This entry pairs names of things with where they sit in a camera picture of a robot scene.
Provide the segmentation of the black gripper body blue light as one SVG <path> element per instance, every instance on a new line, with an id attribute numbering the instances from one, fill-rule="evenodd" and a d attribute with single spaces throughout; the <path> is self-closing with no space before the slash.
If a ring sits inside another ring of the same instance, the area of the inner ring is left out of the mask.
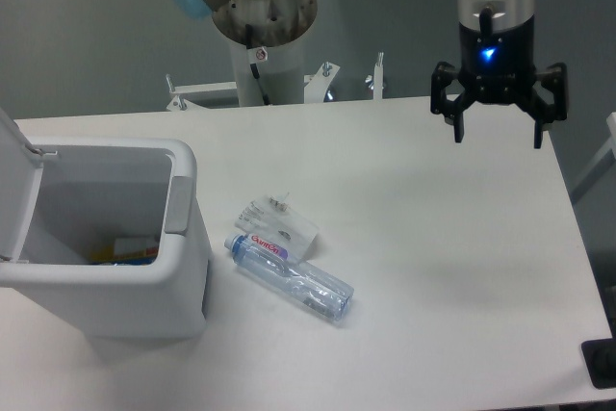
<path id="1" fill-rule="evenodd" d="M 459 27 L 461 68 L 458 82 L 461 106 L 532 102 L 536 67 L 533 61 L 534 19 L 489 38 L 479 31 Z"/>

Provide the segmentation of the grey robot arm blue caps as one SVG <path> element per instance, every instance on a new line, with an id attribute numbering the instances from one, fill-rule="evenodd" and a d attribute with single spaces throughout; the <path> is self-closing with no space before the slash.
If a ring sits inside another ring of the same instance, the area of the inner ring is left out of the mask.
<path id="1" fill-rule="evenodd" d="M 244 106 L 300 103 L 303 74 L 278 65 L 274 51 L 299 41 L 317 16 L 317 0 L 173 0 L 189 17 L 211 17 L 240 51 L 236 73 Z M 546 127 L 567 117 L 563 63 L 538 70 L 533 61 L 535 0 L 457 0 L 460 65 L 438 63 L 430 78 L 430 110 L 464 137 L 475 103 L 514 105 L 534 122 L 540 147 Z"/>

